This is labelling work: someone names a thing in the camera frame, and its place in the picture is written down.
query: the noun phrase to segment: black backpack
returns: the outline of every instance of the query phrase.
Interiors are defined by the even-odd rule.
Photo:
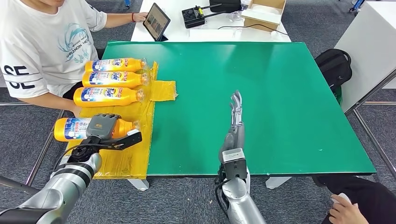
[[[221,6],[216,6],[210,8],[210,10],[214,13],[219,13],[225,11],[226,13],[233,13],[235,11],[240,10],[240,0],[209,0],[209,4],[217,5],[221,3]]]
[[[315,62],[333,92],[352,77],[351,57],[343,50],[328,49]]]

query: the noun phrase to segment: metal pole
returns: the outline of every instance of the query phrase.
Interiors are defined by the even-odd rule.
[[[25,102],[14,102],[14,103],[0,103],[0,106],[28,106],[31,104]]]
[[[380,146],[380,144],[378,143],[377,139],[374,137],[373,133],[371,132],[370,128],[367,126],[366,122],[364,121],[364,119],[360,115],[360,113],[356,109],[354,109],[353,112],[356,115],[356,117],[358,118],[358,120],[361,123],[361,125],[363,126],[363,128],[366,131],[367,135],[369,136],[369,138],[373,142],[374,147],[377,149],[378,153],[380,154],[380,156],[382,157],[382,159],[384,160],[384,162],[388,166],[391,174],[396,178],[396,168],[395,168],[395,166],[393,166],[393,164],[390,161],[389,157],[386,155],[385,151]]]
[[[382,105],[382,106],[395,106],[396,102],[364,102],[363,105]]]
[[[21,191],[24,191],[24,192],[28,192],[28,193],[31,193],[31,194],[35,194],[35,193],[40,191],[39,189],[30,187],[30,186],[25,185],[23,183],[16,182],[14,180],[8,179],[8,178],[3,177],[3,176],[0,176],[0,184],[6,185],[8,187],[15,188],[15,189],[18,189],[18,190],[21,190]]]
[[[63,113],[64,113],[64,110],[61,110],[59,112],[57,120],[63,117]],[[28,185],[28,186],[32,185],[32,182],[37,175],[38,169],[40,168],[41,163],[44,160],[44,156],[48,151],[48,147],[50,146],[50,143],[51,143],[52,139],[54,138],[54,127],[55,127],[55,125],[52,127],[51,132],[49,133],[47,140],[44,143],[44,147],[42,148],[42,150],[38,156],[38,159],[37,159],[35,165],[33,166],[32,172],[30,172],[30,175],[29,175],[28,179],[26,180],[26,185]]]
[[[368,92],[362,99],[360,99],[355,105],[353,105],[349,110],[345,112],[345,114],[349,114],[352,110],[357,109],[360,105],[362,105],[368,98],[370,98],[374,93],[382,89],[386,84],[393,80],[396,77],[396,70],[393,70],[386,78],[384,78],[377,86],[375,86],[370,92]]]

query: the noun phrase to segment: cardboard box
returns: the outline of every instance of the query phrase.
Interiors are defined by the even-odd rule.
[[[281,23],[285,4],[286,0],[252,0],[249,7],[242,11],[244,26],[261,24],[263,26],[252,26],[252,28],[269,32],[277,29]]]

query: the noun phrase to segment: detergent bottle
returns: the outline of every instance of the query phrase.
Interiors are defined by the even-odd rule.
[[[136,74],[131,71],[95,71],[86,72],[83,76],[84,87],[128,87],[147,85],[150,82],[146,73]]]
[[[93,71],[132,71],[141,70],[147,67],[147,60],[134,58],[118,58],[107,60],[89,61],[85,64],[86,72]]]
[[[86,139],[86,130],[91,118],[61,118],[55,122],[54,136],[58,141],[73,141]],[[127,122],[117,119],[112,139],[122,138],[127,132],[140,129],[139,121]]]
[[[144,91],[125,87],[81,87],[74,92],[74,103],[81,107],[126,106],[144,100]]]

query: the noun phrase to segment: green tabletop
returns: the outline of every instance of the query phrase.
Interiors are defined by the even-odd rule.
[[[104,58],[120,57],[176,80],[176,101],[155,107],[147,175],[215,175],[235,90],[251,174],[375,172],[304,43],[109,43]]]

